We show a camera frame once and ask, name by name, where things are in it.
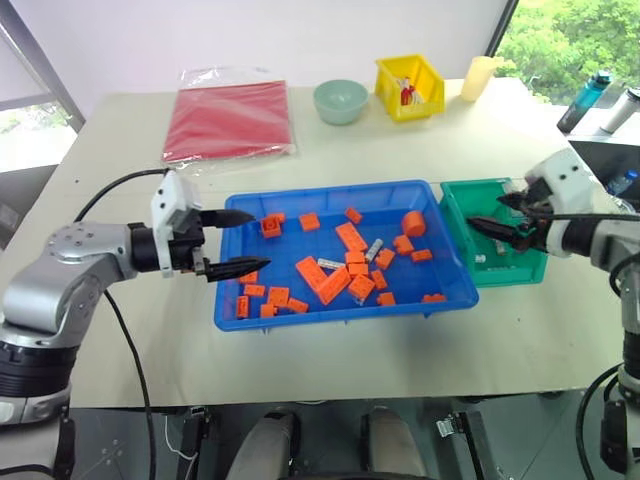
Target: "small toy in yellow bin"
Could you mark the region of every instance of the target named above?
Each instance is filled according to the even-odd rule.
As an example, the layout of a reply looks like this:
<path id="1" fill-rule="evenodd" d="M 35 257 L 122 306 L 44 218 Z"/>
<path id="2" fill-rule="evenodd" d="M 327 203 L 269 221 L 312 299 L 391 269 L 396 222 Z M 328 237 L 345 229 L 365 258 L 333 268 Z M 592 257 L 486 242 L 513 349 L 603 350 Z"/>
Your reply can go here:
<path id="1" fill-rule="evenodd" d="M 376 95 L 396 122 L 444 112 L 444 80 L 422 55 L 377 60 Z"/>

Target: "black cable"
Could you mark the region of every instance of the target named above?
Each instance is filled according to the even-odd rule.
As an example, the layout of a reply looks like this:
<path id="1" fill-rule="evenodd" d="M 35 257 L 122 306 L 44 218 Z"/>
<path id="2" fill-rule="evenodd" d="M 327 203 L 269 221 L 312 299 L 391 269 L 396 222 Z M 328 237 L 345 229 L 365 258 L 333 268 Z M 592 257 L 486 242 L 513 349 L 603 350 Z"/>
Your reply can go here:
<path id="1" fill-rule="evenodd" d="M 98 203 L 98 201 L 102 197 L 104 197 L 107 193 L 109 193 L 111 190 L 116 188 L 118 185 L 122 185 L 123 183 L 128 182 L 131 179 L 144 177 L 146 175 L 165 175 L 168 171 L 169 171 L 168 168 L 154 168 L 151 170 L 140 170 L 139 172 L 133 172 L 133 173 L 130 173 L 129 175 L 125 175 L 124 177 L 120 177 L 119 179 L 114 180 L 109 185 L 107 185 L 102 190 L 100 190 L 98 193 L 96 193 L 91 200 L 89 200 L 89 202 L 84 206 L 84 208 L 80 210 L 80 213 L 78 213 L 74 222 L 81 222 L 84 219 L 84 217 L 87 215 L 89 210 L 91 210 L 94 207 L 94 205 Z"/>
<path id="2" fill-rule="evenodd" d="M 91 200 L 84 206 L 80 213 L 76 216 L 74 222 L 80 222 L 87 215 L 89 210 L 91 210 L 98 201 L 104 197 L 111 190 L 116 188 L 118 185 L 122 185 L 123 183 L 132 180 L 138 177 L 144 177 L 146 175 L 166 175 L 169 171 L 168 168 L 156 168 L 151 170 L 140 170 L 139 172 L 133 172 L 124 177 L 120 177 L 117 180 L 114 180 L 109 185 L 104 187 L 98 193 L 96 193 Z M 129 330 L 127 329 L 127 325 L 124 322 L 124 318 L 122 313 L 120 312 L 120 308 L 118 304 L 111 296 L 108 290 L 104 291 L 104 296 L 109 301 L 111 308 L 113 309 L 113 313 L 115 313 L 116 318 L 118 319 L 118 323 L 120 324 L 120 329 L 124 334 L 125 339 L 127 340 L 127 345 L 129 345 L 129 349 L 131 350 L 131 355 L 133 356 L 133 361 L 136 365 L 136 372 L 138 373 L 138 380 L 140 381 L 140 388 L 142 389 L 142 398 L 144 400 L 144 413 L 147 419 L 147 433 L 149 435 L 149 480 L 155 480 L 156 478 L 156 464 L 157 464 L 157 448 L 156 448 L 156 435 L 155 429 L 153 427 L 153 417 L 151 415 L 151 402 L 149 400 L 149 389 L 147 388 L 147 381 L 144 377 L 144 371 L 142 370 L 142 362 L 140 362 L 140 356 L 138 355 L 138 350 L 136 349 L 135 344 L 133 343 L 133 339 L 129 334 Z"/>
<path id="3" fill-rule="evenodd" d="M 602 398 L 605 401 L 605 403 L 609 401 L 609 398 L 611 397 L 611 391 L 615 388 L 617 384 L 618 384 L 618 376 L 616 375 L 615 377 L 612 377 L 611 380 L 609 380 L 609 383 L 607 383 L 607 386 L 604 387 L 604 392 L 602 392 Z"/>
<path id="4" fill-rule="evenodd" d="M 618 287 L 618 277 L 620 276 L 620 273 L 629 265 L 636 262 L 640 263 L 640 252 L 634 255 L 629 255 L 611 269 L 611 273 L 609 274 L 609 286 L 617 296 L 620 296 L 620 287 Z"/>
<path id="5" fill-rule="evenodd" d="M 49 478 L 55 479 L 55 477 L 53 476 L 53 470 L 42 465 L 20 465 L 19 467 L 0 469 L 0 477 L 6 477 L 7 475 L 15 476 L 19 475 L 20 473 L 40 473 L 42 475 L 48 476 Z"/>
<path id="6" fill-rule="evenodd" d="M 576 447 L 578 448 L 578 458 L 580 459 L 580 464 L 582 465 L 582 469 L 584 470 L 584 475 L 587 477 L 587 480 L 595 480 L 593 476 L 593 471 L 591 470 L 591 465 L 589 465 L 589 459 L 587 458 L 587 452 L 584 448 L 584 417 L 587 411 L 587 407 L 589 406 L 589 401 L 593 394 L 598 389 L 598 387 L 604 382 L 607 378 L 618 371 L 618 368 L 621 364 L 618 364 L 614 367 L 611 367 L 606 372 L 602 373 L 598 378 L 596 378 L 589 388 L 587 388 L 584 392 L 584 396 L 580 401 L 580 406 L 578 407 L 578 413 L 576 415 Z"/>
<path id="7" fill-rule="evenodd" d="M 640 215 L 625 213 L 544 213 L 531 208 L 522 208 L 522 213 L 537 220 L 620 220 L 640 222 Z"/>
<path id="8" fill-rule="evenodd" d="M 122 313 L 120 313 L 120 308 L 118 308 L 118 304 L 113 299 L 109 290 L 104 291 L 104 296 L 111 304 L 111 308 L 113 308 L 113 312 L 116 314 L 118 318 L 118 323 L 120 324 L 120 328 L 122 329 L 122 333 L 124 334 L 124 338 L 127 340 L 127 344 L 129 345 L 129 349 L 131 350 L 131 354 L 133 355 L 133 361 L 136 364 L 136 371 L 138 372 L 138 378 L 140 380 L 140 388 L 142 389 L 142 398 L 144 399 L 144 414 L 147 417 L 147 431 L 149 433 L 149 480 L 155 480 L 156 478 L 156 434 L 155 429 L 153 428 L 153 417 L 151 415 L 151 402 L 149 401 L 149 389 L 147 388 L 147 381 L 144 378 L 144 372 L 142 370 L 142 363 L 140 362 L 140 355 L 138 355 L 138 350 L 136 349 L 135 344 L 133 343 L 133 339 L 129 334 L 129 330 L 124 323 L 124 318 L 122 318 Z"/>

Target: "white wall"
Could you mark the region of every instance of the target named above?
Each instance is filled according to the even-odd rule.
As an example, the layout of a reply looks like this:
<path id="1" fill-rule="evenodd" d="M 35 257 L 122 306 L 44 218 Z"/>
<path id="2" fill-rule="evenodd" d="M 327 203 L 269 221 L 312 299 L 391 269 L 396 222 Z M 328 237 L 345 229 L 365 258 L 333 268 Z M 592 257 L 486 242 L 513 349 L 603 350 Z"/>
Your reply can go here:
<path id="1" fill-rule="evenodd" d="M 506 0 L 13 0 L 85 115 L 113 91 L 171 90 L 183 69 L 256 65 L 294 85 L 373 83 L 423 53 L 447 78 L 484 53 Z"/>

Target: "orange building block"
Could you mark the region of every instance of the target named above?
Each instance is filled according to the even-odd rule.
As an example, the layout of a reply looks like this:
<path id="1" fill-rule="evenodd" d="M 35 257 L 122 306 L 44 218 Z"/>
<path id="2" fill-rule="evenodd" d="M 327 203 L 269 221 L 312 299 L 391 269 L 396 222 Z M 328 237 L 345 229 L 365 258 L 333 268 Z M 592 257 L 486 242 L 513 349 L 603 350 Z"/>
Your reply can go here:
<path id="1" fill-rule="evenodd" d="M 267 303 L 276 307 L 286 307 L 289 303 L 289 289 L 287 287 L 269 287 Z"/>
<path id="2" fill-rule="evenodd" d="M 309 304 L 304 303 L 300 300 L 296 300 L 293 297 L 289 297 L 289 302 L 287 303 L 287 308 L 289 310 L 293 310 L 296 313 L 307 313 L 309 311 Z"/>
<path id="3" fill-rule="evenodd" d="M 378 290 L 384 290 L 389 286 L 387 285 L 387 280 L 384 278 L 384 275 L 382 275 L 380 270 L 374 270 L 371 272 L 371 278 L 373 279 L 373 283 L 376 284 L 376 288 Z"/>
<path id="4" fill-rule="evenodd" d="M 398 252 L 400 255 L 409 255 L 415 250 L 415 248 L 413 248 L 411 240 L 409 240 L 409 237 L 407 237 L 406 235 L 398 235 L 396 238 L 394 238 L 393 246 L 396 247 L 396 252 Z"/>
<path id="5" fill-rule="evenodd" d="M 249 297 L 246 295 L 236 298 L 236 317 L 249 318 Z"/>
<path id="6" fill-rule="evenodd" d="M 318 215 L 313 212 L 300 215 L 298 219 L 300 220 L 300 226 L 302 226 L 302 230 L 304 230 L 305 232 L 317 230 L 318 228 L 320 228 L 320 220 L 318 220 Z"/>
<path id="7" fill-rule="evenodd" d="M 389 268 L 389 265 L 391 265 L 391 261 L 395 256 L 396 252 L 389 250 L 388 248 L 383 248 L 376 256 L 376 265 L 378 265 L 378 268 L 386 270 Z"/>
<path id="8" fill-rule="evenodd" d="M 364 253 L 355 250 L 349 250 L 344 254 L 345 263 L 364 263 Z"/>
<path id="9" fill-rule="evenodd" d="M 436 302 L 446 302 L 447 297 L 445 297 L 441 293 L 434 293 L 433 295 L 425 295 L 422 297 L 422 303 L 436 303 Z"/>
<path id="10" fill-rule="evenodd" d="M 428 248 L 424 250 L 416 250 L 415 252 L 411 253 L 411 260 L 413 260 L 416 263 L 431 260 L 432 258 L 433 258 L 433 254 L 431 253 L 431 250 L 429 250 Z"/>
<path id="11" fill-rule="evenodd" d="M 318 266 L 313 257 L 307 257 L 296 263 L 296 270 L 302 275 L 311 290 L 318 293 L 320 285 L 327 279 L 326 273 Z"/>
<path id="12" fill-rule="evenodd" d="M 356 225 L 362 221 L 362 214 L 353 207 L 347 208 L 347 211 L 344 212 L 344 214 Z"/>
<path id="13" fill-rule="evenodd" d="M 262 229 L 262 235 L 264 238 L 273 238 L 282 235 L 280 222 L 278 222 L 278 219 L 273 216 L 268 216 L 260 220 L 260 228 Z"/>
<path id="14" fill-rule="evenodd" d="M 395 305 L 396 299 L 393 296 L 393 293 L 384 292 L 378 295 L 378 298 L 376 298 L 376 302 L 378 303 L 378 305 L 385 307 L 387 305 Z"/>
<path id="15" fill-rule="evenodd" d="M 402 219 L 402 232 L 407 237 L 419 237 L 427 231 L 427 223 L 424 221 L 422 212 L 413 210 L 407 213 Z"/>
<path id="16" fill-rule="evenodd" d="M 323 305 L 329 305 L 338 294 L 351 282 L 351 276 L 346 267 L 339 268 L 322 282 L 317 291 Z"/>
<path id="17" fill-rule="evenodd" d="M 260 305 L 260 316 L 262 318 L 265 317 L 275 317 L 276 313 L 278 313 L 278 308 L 270 303 L 265 303 Z"/>
<path id="18" fill-rule="evenodd" d="M 258 271 L 238 277 L 238 283 L 258 283 Z"/>
<path id="19" fill-rule="evenodd" d="M 278 213 L 272 213 L 271 215 L 269 215 L 270 217 L 274 217 L 276 220 L 278 220 L 278 223 L 280 225 L 282 225 L 285 220 L 287 219 L 286 215 L 282 212 L 278 212 Z"/>
<path id="20" fill-rule="evenodd" d="M 367 249 L 367 242 L 360 236 L 353 223 L 347 222 L 336 227 L 336 233 L 347 247 L 347 250 L 355 250 L 356 252 L 363 252 Z"/>
<path id="21" fill-rule="evenodd" d="M 376 284 L 373 283 L 373 280 L 369 280 L 364 275 L 358 275 L 353 279 L 353 282 L 349 285 L 349 293 L 356 297 L 358 300 L 366 300 L 373 287 Z"/>
<path id="22" fill-rule="evenodd" d="M 264 297 L 264 285 L 248 284 L 244 286 L 244 294 L 250 297 Z"/>
<path id="23" fill-rule="evenodd" d="M 349 275 L 355 277 L 357 275 L 364 275 L 365 277 L 369 275 L 369 265 L 366 263 L 350 263 L 349 266 Z"/>

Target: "light green bowl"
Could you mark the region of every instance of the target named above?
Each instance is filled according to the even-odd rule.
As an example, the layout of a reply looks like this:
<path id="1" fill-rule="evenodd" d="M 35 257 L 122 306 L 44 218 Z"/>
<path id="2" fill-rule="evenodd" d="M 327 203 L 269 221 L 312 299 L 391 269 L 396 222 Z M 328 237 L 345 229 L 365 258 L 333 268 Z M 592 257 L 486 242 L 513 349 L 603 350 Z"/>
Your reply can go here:
<path id="1" fill-rule="evenodd" d="M 313 101 L 320 118 L 331 125 L 354 122 L 369 101 L 369 92 L 351 80 L 329 80 L 313 92 Z"/>

